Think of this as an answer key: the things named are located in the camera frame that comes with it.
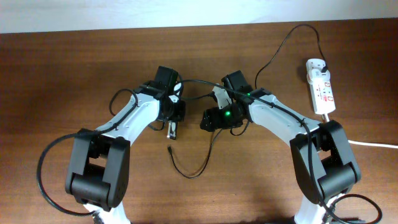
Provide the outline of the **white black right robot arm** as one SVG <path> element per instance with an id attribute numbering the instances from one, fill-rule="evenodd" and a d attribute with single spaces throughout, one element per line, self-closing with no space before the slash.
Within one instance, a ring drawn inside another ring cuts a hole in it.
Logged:
<path id="1" fill-rule="evenodd" d="M 246 119 L 275 134 L 291 148 L 295 176 L 304 197 L 291 223 L 335 223 L 322 203 L 334 201 L 361 179 L 342 125 L 308 119 L 283 105 L 271 92 L 253 89 L 241 71 L 222 78 L 213 91 L 217 107 L 204 111 L 201 129 L 213 132 L 243 125 Z"/>

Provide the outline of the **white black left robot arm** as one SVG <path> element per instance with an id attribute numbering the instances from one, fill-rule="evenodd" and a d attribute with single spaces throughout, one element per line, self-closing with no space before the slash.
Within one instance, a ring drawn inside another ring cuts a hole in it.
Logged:
<path id="1" fill-rule="evenodd" d="M 168 124 L 176 139 L 185 116 L 179 74 L 160 66 L 155 78 L 132 92 L 128 104 L 94 131 L 81 129 L 74 138 L 65 181 L 66 193 L 90 211 L 95 223 L 129 223 L 124 207 L 129 182 L 130 147 L 154 121 Z"/>

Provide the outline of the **black Galaxy flip phone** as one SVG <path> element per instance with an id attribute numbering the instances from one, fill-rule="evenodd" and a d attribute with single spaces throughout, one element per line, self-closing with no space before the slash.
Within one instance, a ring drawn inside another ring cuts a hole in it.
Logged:
<path id="1" fill-rule="evenodd" d="M 169 121 L 168 131 L 167 131 L 167 138 L 171 140 L 176 140 L 177 138 L 177 128 L 178 123 L 174 121 Z"/>

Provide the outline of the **white USB charger plug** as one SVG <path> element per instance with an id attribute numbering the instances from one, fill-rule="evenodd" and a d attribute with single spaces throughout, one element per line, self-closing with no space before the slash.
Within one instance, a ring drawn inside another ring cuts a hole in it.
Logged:
<path id="1" fill-rule="evenodd" d="M 307 72 L 307 81 L 311 85 L 318 82 L 328 82 L 330 81 L 330 72 L 328 70 L 322 72 L 317 68 L 310 69 Z"/>

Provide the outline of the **white power strip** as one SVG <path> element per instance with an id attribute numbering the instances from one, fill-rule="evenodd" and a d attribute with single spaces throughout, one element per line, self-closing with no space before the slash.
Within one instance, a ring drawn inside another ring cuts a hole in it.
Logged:
<path id="1" fill-rule="evenodd" d="M 325 70 L 325 67 L 325 61 L 319 58 L 311 58 L 306 62 L 307 72 L 313 68 L 317 68 L 322 72 L 325 72 L 328 70 Z M 309 87 L 315 114 L 328 114 L 336 109 L 330 81 L 318 82 L 313 85 L 309 84 Z"/>

